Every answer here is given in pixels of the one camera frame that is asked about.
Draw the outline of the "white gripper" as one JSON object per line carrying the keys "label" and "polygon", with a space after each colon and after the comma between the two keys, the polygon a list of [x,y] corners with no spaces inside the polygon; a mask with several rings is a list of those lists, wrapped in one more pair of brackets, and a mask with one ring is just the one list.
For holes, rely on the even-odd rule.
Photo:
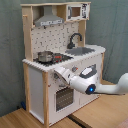
{"label": "white gripper", "polygon": [[66,69],[64,67],[56,67],[54,72],[65,85],[72,86],[74,84],[75,74],[70,69]]}

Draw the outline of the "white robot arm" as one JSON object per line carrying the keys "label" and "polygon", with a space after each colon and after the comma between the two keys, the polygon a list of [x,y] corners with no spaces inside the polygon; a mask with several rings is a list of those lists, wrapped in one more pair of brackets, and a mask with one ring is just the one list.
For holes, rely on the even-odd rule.
{"label": "white robot arm", "polygon": [[123,74],[116,85],[103,85],[98,80],[98,73],[94,66],[85,68],[79,75],[64,67],[55,68],[54,71],[65,85],[83,94],[124,95],[128,93],[128,73]]}

